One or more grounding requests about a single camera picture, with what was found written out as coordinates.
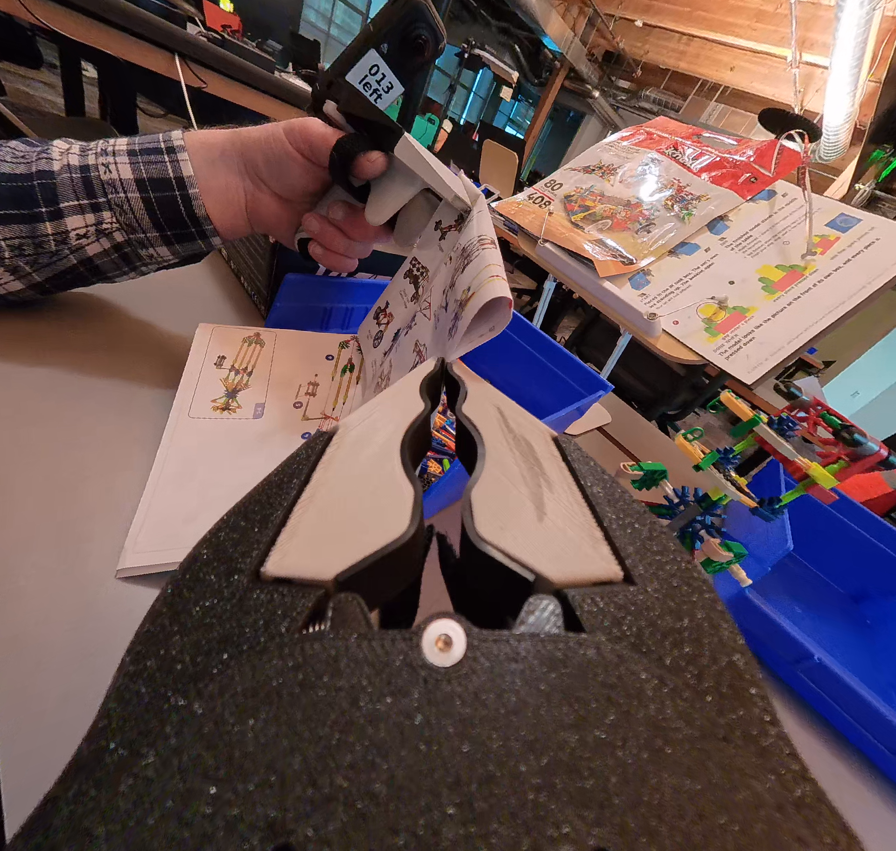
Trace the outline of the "clear plastic toy bag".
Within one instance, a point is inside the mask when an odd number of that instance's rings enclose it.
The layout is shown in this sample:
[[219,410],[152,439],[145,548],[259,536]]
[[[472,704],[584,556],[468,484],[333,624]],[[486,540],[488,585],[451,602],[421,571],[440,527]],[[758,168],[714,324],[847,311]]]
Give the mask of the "clear plastic toy bag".
[[653,263],[802,162],[799,140],[747,140],[657,117],[606,137],[494,208],[609,277]]

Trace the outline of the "toy building instruction booklet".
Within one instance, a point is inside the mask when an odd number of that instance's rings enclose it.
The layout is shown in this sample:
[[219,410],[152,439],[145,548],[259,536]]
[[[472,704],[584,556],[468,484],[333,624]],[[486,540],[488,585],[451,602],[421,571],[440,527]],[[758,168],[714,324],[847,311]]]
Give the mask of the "toy building instruction booklet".
[[392,280],[285,274],[263,328],[201,324],[117,577],[176,569],[316,432],[436,358],[499,334],[511,293],[483,193],[442,203]]

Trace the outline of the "silver ventilation duct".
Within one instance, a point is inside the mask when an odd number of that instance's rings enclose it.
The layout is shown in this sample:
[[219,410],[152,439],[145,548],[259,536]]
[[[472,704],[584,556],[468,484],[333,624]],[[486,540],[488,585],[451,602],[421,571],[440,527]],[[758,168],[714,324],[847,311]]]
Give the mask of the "silver ventilation duct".
[[885,0],[836,0],[832,48],[815,162],[831,163],[848,150],[867,81]]

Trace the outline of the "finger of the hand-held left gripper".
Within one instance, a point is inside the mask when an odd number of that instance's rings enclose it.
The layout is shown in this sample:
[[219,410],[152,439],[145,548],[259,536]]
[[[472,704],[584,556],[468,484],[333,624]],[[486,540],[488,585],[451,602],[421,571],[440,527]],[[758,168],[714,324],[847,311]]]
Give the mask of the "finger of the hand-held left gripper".
[[409,133],[402,133],[392,151],[392,199],[402,208],[423,190],[455,208],[471,208],[461,178]]

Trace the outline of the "green blue construction toy model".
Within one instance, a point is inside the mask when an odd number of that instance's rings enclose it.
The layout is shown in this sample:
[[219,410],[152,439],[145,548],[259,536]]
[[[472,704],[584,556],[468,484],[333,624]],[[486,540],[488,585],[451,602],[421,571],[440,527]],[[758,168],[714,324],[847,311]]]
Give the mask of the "green blue construction toy model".
[[[647,509],[665,521],[671,534],[707,575],[727,573],[741,588],[748,588],[753,580],[742,565],[748,550],[726,526],[731,505],[740,504],[749,515],[773,523],[801,496],[812,495],[829,504],[836,498],[833,490],[847,461],[829,455],[819,462],[803,455],[795,442],[803,435],[805,424],[787,412],[768,415],[730,390],[724,390],[711,404],[711,410],[719,409],[735,418],[732,445],[705,445],[700,427],[678,431],[674,437],[677,449],[697,476],[708,483],[706,488],[673,486],[665,464],[660,462],[624,462],[617,473],[637,492],[661,491],[662,500],[647,501]],[[736,469],[746,454],[755,452],[768,453],[778,464],[794,471],[795,488],[765,497],[750,490],[746,477],[738,475]]]

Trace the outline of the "red construction toy frame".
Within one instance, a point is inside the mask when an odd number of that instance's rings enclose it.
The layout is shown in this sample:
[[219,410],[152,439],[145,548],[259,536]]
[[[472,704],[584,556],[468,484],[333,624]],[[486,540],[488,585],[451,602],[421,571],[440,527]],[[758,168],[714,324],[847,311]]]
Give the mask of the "red construction toy frame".
[[889,514],[894,450],[799,384],[777,382],[774,389],[787,405],[767,418],[757,440],[796,483],[780,504],[808,496],[830,506],[848,497],[875,514]]

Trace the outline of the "blue plastic parts bin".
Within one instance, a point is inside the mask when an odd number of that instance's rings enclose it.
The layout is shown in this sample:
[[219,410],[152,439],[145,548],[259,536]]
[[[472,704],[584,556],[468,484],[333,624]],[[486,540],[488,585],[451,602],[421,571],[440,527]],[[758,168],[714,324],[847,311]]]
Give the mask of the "blue plastic parts bin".
[[[312,332],[355,334],[360,325],[355,329]],[[510,324],[500,335],[468,352],[462,360],[479,377],[557,434],[563,433],[612,390],[598,372],[518,312],[513,313]],[[423,492],[425,518],[431,520],[459,501],[468,480],[464,467],[452,464],[445,476]]]

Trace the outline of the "printed instruction poster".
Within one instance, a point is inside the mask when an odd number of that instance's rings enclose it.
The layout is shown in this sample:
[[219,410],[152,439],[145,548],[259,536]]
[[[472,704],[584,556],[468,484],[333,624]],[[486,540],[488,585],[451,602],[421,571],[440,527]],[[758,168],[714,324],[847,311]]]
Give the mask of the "printed instruction poster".
[[753,383],[895,274],[893,220],[777,182],[622,280],[637,313]]

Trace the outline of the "pile of colourful toy pieces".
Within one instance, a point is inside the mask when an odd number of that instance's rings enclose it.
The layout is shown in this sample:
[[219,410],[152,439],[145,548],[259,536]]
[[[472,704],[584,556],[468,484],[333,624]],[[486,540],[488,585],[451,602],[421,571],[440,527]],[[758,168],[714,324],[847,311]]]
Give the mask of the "pile of colourful toy pieces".
[[446,394],[431,419],[430,446],[418,471],[423,491],[429,490],[447,474],[456,460],[456,419]]

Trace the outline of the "black cardboard box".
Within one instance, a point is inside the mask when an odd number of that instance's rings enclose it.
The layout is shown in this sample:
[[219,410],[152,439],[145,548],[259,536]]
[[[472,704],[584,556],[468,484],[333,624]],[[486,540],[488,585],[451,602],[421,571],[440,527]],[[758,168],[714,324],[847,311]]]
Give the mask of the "black cardboard box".
[[292,250],[261,235],[227,242],[222,256],[266,326],[311,331],[357,328],[403,263],[375,251],[340,273],[314,261],[307,240]]

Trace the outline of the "beige chair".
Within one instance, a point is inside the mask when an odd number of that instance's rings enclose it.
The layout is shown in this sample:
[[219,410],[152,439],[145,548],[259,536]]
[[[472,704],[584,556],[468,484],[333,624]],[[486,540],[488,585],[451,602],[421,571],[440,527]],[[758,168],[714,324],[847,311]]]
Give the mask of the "beige chair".
[[499,198],[512,197],[519,173],[518,155],[499,144],[486,139],[480,144],[478,179],[480,186],[494,192]]

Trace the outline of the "beige rounded board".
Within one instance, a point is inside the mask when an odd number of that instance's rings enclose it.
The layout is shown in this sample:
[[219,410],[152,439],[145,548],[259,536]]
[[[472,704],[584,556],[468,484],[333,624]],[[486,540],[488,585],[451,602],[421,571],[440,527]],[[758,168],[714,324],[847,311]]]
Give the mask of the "beige rounded board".
[[567,426],[564,433],[572,437],[579,437],[588,432],[605,427],[611,420],[611,413],[599,402],[596,402],[591,405],[580,418]]

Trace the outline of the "black round fuzzy disc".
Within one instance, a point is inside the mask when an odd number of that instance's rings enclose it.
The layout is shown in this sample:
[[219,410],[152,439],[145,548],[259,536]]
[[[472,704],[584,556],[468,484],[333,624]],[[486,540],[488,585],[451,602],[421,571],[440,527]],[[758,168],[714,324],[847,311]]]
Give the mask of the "black round fuzzy disc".
[[810,118],[791,110],[766,107],[757,114],[759,125],[776,139],[792,132],[802,133],[810,144],[822,139],[822,129]]

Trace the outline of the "pale blue box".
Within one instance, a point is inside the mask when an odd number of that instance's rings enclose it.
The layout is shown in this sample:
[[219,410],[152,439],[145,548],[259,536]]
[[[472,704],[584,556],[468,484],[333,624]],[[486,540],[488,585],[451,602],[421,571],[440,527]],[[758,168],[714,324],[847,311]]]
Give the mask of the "pale blue box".
[[879,440],[895,432],[895,348],[885,338],[824,385],[827,402]]

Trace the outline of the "person's left hand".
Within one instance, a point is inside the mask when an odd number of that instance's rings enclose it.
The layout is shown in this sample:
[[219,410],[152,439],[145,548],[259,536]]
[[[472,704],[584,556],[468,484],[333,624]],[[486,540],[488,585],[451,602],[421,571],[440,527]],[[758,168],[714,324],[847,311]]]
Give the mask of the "person's left hand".
[[303,233],[309,255],[335,273],[392,240],[386,225],[370,225],[364,208],[336,201],[317,211],[331,187],[330,152],[343,136],[316,118],[246,128],[185,133],[198,192],[221,240],[254,233],[289,247]]

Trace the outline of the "white tilted display board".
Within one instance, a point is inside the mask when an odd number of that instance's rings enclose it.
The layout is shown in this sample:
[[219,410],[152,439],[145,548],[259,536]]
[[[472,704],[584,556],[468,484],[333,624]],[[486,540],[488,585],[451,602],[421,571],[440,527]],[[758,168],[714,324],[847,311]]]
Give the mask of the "white tilted display board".
[[639,338],[654,341],[663,334],[659,316],[649,318],[651,308],[635,294],[623,276],[600,277],[593,265],[552,243],[531,239],[518,241],[520,250],[530,260],[594,308],[632,329]]

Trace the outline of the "blue plastic model bin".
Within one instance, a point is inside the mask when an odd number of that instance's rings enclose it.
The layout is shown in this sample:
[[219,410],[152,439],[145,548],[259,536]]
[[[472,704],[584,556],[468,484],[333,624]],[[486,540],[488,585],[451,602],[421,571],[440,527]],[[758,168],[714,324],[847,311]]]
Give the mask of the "blue plastic model bin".
[[774,522],[735,501],[725,526],[752,584],[714,585],[748,647],[894,780],[894,526],[839,492],[800,496]]

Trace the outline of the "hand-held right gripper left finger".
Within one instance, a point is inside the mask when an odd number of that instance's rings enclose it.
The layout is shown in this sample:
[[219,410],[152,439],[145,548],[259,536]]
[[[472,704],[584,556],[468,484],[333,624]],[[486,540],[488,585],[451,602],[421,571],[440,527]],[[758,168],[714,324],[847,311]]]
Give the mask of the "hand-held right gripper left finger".
[[431,358],[331,433],[261,568],[269,581],[350,592],[405,614],[429,547],[418,471],[431,445],[445,361]]

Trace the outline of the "long wooden desk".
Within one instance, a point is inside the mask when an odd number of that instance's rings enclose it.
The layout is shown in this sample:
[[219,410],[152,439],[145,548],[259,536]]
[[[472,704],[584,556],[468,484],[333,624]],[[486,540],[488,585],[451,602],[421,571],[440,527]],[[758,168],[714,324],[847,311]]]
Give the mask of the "long wooden desk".
[[246,80],[225,70],[209,68],[50,0],[1,0],[1,8],[4,14],[46,30],[62,41],[87,45],[171,80],[183,78],[188,87],[267,118],[290,120],[306,115],[300,105],[303,91],[295,84],[282,81],[277,89],[264,90],[257,80]]

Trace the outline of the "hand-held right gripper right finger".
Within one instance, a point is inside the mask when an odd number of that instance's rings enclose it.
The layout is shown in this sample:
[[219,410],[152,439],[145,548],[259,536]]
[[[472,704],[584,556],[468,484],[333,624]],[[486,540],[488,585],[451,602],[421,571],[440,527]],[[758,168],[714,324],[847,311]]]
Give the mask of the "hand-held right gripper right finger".
[[515,617],[533,596],[625,581],[555,431],[457,362],[446,367],[469,479],[446,584],[464,617]]

